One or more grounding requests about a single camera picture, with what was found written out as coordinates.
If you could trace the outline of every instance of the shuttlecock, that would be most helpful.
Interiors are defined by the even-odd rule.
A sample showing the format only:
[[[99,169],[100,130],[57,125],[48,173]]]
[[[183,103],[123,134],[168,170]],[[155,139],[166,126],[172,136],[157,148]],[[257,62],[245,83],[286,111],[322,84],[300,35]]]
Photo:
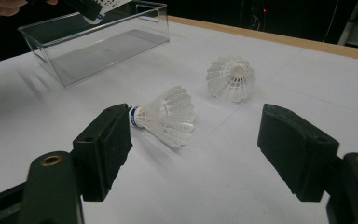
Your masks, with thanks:
[[[194,106],[186,89],[179,86],[163,92],[147,105],[130,110],[131,124],[146,128],[170,147],[186,145],[194,130]]]
[[[84,20],[86,22],[88,22],[89,24],[98,24],[101,22],[101,20],[104,18],[105,13],[113,10],[117,7],[120,7],[128,2],[130,2],[131,0],[94,0],[96,3],[98,3],[100,6],[102,6],[102,9],[100,11],[100,13],[97,16],[97,19],[95,19],[94,21],[88,19],[87,17],[83,17]]]
[[[252,93],[255,71],[241,57],[222,57],[212,63],[206,80],[212,96],[238,103]]]

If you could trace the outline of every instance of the transparent container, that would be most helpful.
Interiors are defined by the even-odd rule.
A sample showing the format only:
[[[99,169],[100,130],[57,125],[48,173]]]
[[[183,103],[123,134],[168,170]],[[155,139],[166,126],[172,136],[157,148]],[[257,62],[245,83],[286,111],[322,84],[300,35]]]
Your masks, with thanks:
[[[74,13],[19,28],[40,65],[63,86],[166,43],[167,5],[132,1],[92,25]]]

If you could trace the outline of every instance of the black mount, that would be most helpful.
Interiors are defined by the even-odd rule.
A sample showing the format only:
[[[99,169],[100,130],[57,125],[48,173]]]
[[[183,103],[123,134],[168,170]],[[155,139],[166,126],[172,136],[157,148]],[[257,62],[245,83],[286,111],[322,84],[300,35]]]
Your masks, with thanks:
[[[301,202],[326,191],[329,222],[358,224],[358,153],[339,158],[338,141],[276,105],[264,105],[257,144]]]
[[[27,181],[0,193],[0,224],[84,223],[80,196],[102,202],[132,148],[127,105],[105,109],[74,141],[31,164]]]

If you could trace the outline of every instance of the hand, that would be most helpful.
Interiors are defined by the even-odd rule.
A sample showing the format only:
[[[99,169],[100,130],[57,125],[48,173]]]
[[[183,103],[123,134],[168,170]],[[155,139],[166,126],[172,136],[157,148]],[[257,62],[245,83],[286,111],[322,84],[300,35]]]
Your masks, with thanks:
[[[48,0],[47,3],[56,5],[58,0]],[[20,11],[20,7],[27,4],[26,0],[0,0],[0,16],[13,16]]]

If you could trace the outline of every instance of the white tabletop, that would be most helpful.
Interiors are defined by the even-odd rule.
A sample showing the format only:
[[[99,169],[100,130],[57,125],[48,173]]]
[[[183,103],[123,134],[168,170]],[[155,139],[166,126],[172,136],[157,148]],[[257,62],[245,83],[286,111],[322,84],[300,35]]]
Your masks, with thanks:
[[[144,105],[180,85],[198,115],[191,142],[171,150],[131,129],[133,148],[103,203],[83,203],[86,223],[328,223],[302,203],[256,140],[263,104],[293,110],[358,152],[358,60],[170,22],[171,41],[63,88],[31,53],[0,62],[0,192],[26,180],[30,163],[72,141],[105,108]],[[235,104],[213,98],[211,62],[239,55],[255,92]]]

